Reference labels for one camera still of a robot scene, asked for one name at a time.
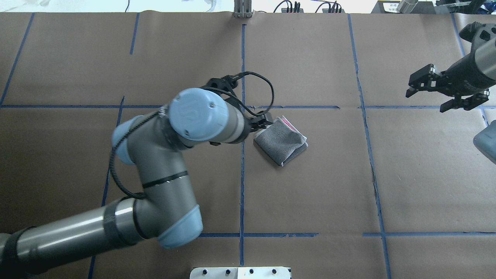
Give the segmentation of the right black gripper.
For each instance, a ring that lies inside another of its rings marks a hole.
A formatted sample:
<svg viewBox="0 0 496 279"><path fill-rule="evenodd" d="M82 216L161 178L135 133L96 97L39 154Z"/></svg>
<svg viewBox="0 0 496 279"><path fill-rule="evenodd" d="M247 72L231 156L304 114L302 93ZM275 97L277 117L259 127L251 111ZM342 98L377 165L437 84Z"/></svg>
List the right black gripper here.
<svg viewBox="0 0 496 279"><path fill-rule="evenodd" d="M405 97L412 97L420 91L439 92L451 97L440 106L440 112L451 109L472 110L487 102L490 96L490 78L474 66L453 66L438 71L434 64L428 64L411 74Z"/></svg>

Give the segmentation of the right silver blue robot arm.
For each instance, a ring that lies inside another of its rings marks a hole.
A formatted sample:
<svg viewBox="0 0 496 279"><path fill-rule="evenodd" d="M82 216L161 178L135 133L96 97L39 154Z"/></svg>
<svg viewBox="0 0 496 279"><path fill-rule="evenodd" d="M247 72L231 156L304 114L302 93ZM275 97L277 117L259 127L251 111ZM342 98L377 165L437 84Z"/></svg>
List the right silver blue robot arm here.
<svg viewBox="0 0 496 279"><path fill-rule="evenodd" d="M420 91L439 92L451 97L440 105L440 112L451 109L475 109L489 100L495 86L495 24L474 21L460 32L461 39L471 43L470 53L444 71L428 64L413 72L408 81L406 98Z"/></svg>

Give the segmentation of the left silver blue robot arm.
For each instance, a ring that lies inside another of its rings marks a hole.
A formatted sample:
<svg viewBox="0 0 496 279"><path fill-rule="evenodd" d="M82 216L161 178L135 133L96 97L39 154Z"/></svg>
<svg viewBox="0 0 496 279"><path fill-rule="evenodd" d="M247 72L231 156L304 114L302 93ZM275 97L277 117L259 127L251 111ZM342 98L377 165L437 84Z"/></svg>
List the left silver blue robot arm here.
<svg viewBox="0 0 496 279"><path fill-rule="evenodd" d="M176 248L200 236L200 205L182 152L203 142L237 144L272 124L272 103L253 112L234 93L248 75L268 81L252 71L211 78L117 126L109 173L125 197L44 226L2 233L1 278L29 278L145 239Z"/></svg>

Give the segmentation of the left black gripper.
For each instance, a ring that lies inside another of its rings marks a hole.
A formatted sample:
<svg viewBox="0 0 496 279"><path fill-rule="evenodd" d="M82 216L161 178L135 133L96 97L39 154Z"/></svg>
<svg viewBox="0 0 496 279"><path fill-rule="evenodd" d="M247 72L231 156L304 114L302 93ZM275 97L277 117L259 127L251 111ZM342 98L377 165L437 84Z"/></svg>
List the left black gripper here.
<svg viewBox="0 0 496 279"><path fill-rule="evenodd" d="M204 89L213 92L220 97L226 96L222 99L228 108L227 126L223 128L222 132L209 139L211 145L237 144L243 142L250 133L257 132L260 129L266 129L273 124L273 117L269 112L274 103L274 87L272 83L264 76L257 76L265 81L270 87L271 102L268 108L260 112L250 110L239 99L234 89L238 86L238 81L243 79L244 76L224 76L221 78L211 78Z"/></svg>

